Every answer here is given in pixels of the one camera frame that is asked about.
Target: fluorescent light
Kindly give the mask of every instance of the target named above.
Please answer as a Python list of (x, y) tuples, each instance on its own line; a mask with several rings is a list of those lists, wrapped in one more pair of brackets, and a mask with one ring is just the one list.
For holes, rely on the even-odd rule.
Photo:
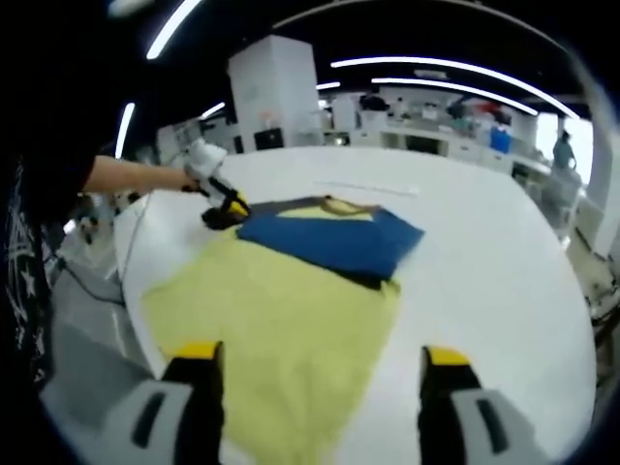
[(470, 87), (468, 85), (452, 84), (451, 82), (443, 82), (439, 80), (404, 79), (401, 77), (376, 77), (372, 79), (372, 82), (374, 84), (429, 85), (431, 87), (443, 87), (445, 89), (460, 90), (463, 92), (469, 92), (470, 94), (477, 94), (482, 97), (486, 97), (487, 99), (496, 100), (497, 102), (501, 102), (506, 105), (510, 105), (511, 107), (515, 107), (516, 109), (525, 111), (526, 113), (529, 113), (532, 116), (536, 116), (537, 114), (539, 114), (535, 109), (527, 107), (526, 105), (520, 104), (519, 102), (516, 102), (515, 100), (502, 97), (501, 95), (493, 94), (492, 92), (480, 90), (475, 87)]
[(317, 85), (317, 90), (333, 89), (340, 87), (340, 82), (326, 82), (325, 84)]
[(172, 16), (166, 21), (164, 27), (159, 32), (155, 41), (153, 41), (153, 45), (146, 53), (147, 60), (154, 60), (159, 55), (161, 55), (162, 50), (171, 39), (172, 34), (178, 29), (178, 26), (181, 25), (181, 22), (191, 13), (201, 2), (202, 0), (185, 0), (172, 14)]
[(225, 106), (226, 106), (226, 104), (224, 102), (220, 102), (215, 107), (211, 107), (210, 109), (205, 111), (203, 114), (201, 114), (201, 118), (200, 119), (208, 118), (210, 115), (212, 115), (213, 113), (219, 111), (220, 109), (222, 109)]
[(76, 228), (76, 222), (74, 220), (71, 220), (71, 221), (69, 221), (69, 223), (67, 223), (65, 226), (63, 226), (62, 229), (65, 232), (65, 234), (69, 234), (75, 228)]
[(557, 99), (554, 99), (546, 92), (542, 92), (540, 89), (523, 82), (515, 77), (510, 77), (508, 75), (504, 75), (503, 73), (498, 73), (497, 71), (489, 70), (483, 68), (481, 66), (469, 65), (467, 63), (460, 63), (458, 61), (451, 60), (442, 60), (439, 58), (424, 58), (419, 56), (376, 56), (373, 58), (357, 58), (353, 60), (343, 60), (343, 61), (334, 61), (331, 63), (332, 68), (343, 68), (345, 66), (355, 66), (355, 65), (369, 65), (369, 64), (379, 64), (379, 63), (417, 63), (422, 65), (432, 65), (432, 66), (445, 66), (448, 68), (456, 68), (458, 70), (471, 71), (473, 73), (479, 73), (481, 75), (486, 75), (491, 78), (496, 78), (502, 80), (503, 82), (507, 82), (508, 84), (515, 85), (523, 90), (530, 92), (531, 94), (540, 97), (546, 102), (552, 104), (557, 109), (564, 112), (568, 117), (579, 119), (577, 113), (572, 111), (562, 102)]
[(125, 145), (125, 137), (134, 109), (136, 109), (136, 104), (127, 104), (125, 111), (123, 111), (123, 118), (120, 120), (120, 128), (118, 129), (118, 139), (116, 140), (116, 151), (114, 152), (116, 160), (123, 155), (123, 145)]

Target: white cabinet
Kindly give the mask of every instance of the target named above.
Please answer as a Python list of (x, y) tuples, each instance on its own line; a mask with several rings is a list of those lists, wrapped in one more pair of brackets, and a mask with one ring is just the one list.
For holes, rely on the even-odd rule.
[[(603, 211), (601, 208), (593, 203), (587, 197), (579, 199), (579, 205), (577, 207), (575, 226), (581, 237), (585, 240), (590, 249), (594, 249), (594, 243), (599, 232), (599, 226), (603, 220)], [(620, 237), (616, 236), (617, 244), (611, 246), (618, 250), (618, 259), (620, 261)]]
[(466, 139), (452, 139), (448, 142), (448, 158), (458, 162), (478, 165), (483, 148)]
[(481, 150), (480, 165), (489, 170), (502, 172), (510, 176), (512, 174), (512, 157), (505, 153), (500, 153), (492, 148)]
[(363, 110), (359, 112), (361, 129), (368, 132), (383, 131), (388, 127), (388, 114), (385, 111)]
[(378, 131), (355, 130), (350, 132), (353, 147), (381, 147), (381, 133)]

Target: blue cloth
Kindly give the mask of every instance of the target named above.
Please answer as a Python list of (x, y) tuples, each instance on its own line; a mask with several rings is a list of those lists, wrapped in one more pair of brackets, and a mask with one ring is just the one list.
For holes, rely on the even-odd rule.
[(237, 237), (336, 271), (389, 279), (424, 232), (386, 210), (372, 221), (285, 218), (247, 220)]
[(567, 140), (558, 139), (553, 146), (553, 166), (565, 170), (574, 158), (573, 148)]

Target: white table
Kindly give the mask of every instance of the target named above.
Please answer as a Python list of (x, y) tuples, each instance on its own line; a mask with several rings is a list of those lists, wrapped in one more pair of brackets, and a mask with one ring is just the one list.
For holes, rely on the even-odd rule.
[[(332, 194), (380, 203), (426, 231), (397, 271), (400, 311), (362, 405), (337, 447), (339, 463), (418, 463), (419, 359), (425, 344), (465, 353), (483, 385), (500, 389), (534, 424), (537, 441), (551, 457), (570, 453), (582, 440), (595, 398), (588, 312), (553, 231), (508, 176), (440, 157), (349, 147), (231, 156), (224, 173), (250, 202)], [(324, 181), (367, 189), (326, 187)], [(142, 319), (140, 299), (192, 260), (214, 232), (200, 218), (205, 199), (152, 196), (125, 277), (125, 298), (159, 375), (164, 361)], [(144, 204), (140, 200), (116, 220), (120, 270)]]
[(545, 165), (544, 163), (537, 162), (536, 160), (532, 160), (531, 158), (524, 157), (523, 155), (510, 155), (515, 163), (519, 165), (523, 165), (531, 170), (538, 171), (540, 174), (545, 176), (551, 175), (551, 167)]

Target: yellow towel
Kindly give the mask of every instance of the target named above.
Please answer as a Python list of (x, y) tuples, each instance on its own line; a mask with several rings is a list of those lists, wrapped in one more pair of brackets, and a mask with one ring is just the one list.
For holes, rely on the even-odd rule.
[(234, 230), (144, 297), (168, 359), (225, 345), (225, 436), (260, 464), (314, 464), (358, 405), (392, 326), (398, 287), (373, 291), (237, 240)]
[(335, 215), (330, 211), (326, 211), (320, 206), (307, 206), (304, 208), (296, 208), (293, 210), (286, 210), (278, 214), (285, 218), (320, 218), (324, 220), (364, 220), (372, 221), (372, 215), (368, 212), (358, 212), (350, 204), (333, 199), (325, 202), (326, 206), (334, 208), (342, 213), (342, 215)]

